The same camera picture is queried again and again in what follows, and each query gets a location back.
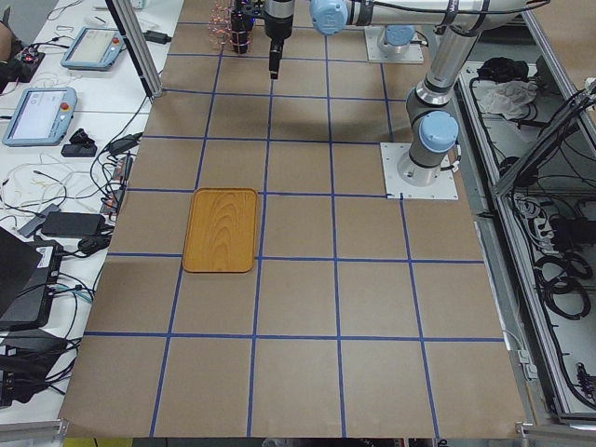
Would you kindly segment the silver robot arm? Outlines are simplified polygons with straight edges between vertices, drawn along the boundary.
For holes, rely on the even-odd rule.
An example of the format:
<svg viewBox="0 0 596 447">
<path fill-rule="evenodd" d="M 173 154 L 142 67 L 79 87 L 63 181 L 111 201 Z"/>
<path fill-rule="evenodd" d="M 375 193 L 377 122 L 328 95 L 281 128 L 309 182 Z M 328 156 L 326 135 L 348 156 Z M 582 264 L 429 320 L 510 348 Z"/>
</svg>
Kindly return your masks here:
<svg viewBox="0 0 596 447">
<path fill-rule="evenodd" d="M 455 28 L 464 37 L 493 29 L 516 15 L 544 7 L 547 1 L 311 1 L 309 14 L 314 28 L 334 35 L 347 26 L 433 25 Z M 264 21 L 270 38 L 269 73 L 278 78 L 283 47 L 290 38 L 295 3 L 258 1 L 244 12 Z"/>
<path fill-rule="evenodd" d="M 427 74 L 407 98 L 413 142 L 398 162 L 399 175 L 406 183 L 420 187 L 433 184 L 441 172 L 442 160 L 455 147 L 459 126 L 446 106 L 479 35 L 478 31 L 448 27 Z"/>
</svg>

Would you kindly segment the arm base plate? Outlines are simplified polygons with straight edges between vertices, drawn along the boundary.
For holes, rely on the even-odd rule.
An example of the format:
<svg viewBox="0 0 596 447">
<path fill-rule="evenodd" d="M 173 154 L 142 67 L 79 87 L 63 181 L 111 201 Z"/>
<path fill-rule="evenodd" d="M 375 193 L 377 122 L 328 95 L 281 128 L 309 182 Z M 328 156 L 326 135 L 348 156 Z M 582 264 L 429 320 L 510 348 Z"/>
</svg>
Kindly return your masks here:
<svg viewBox="0 0 596 447">
<path fill-rule="evenodd" d="M 410 159 L 409 143 L 380 144 L 386 197 L 389 199 L 457 200 L 448 155 L 435 168 L 421 168 Z"/>
<path fill-rule="evenodd" d="M 368 61 L 377 63 L 422 64 L 422 44 L 413 25 L 368 26 L 365 28 Z"/>
</svg>

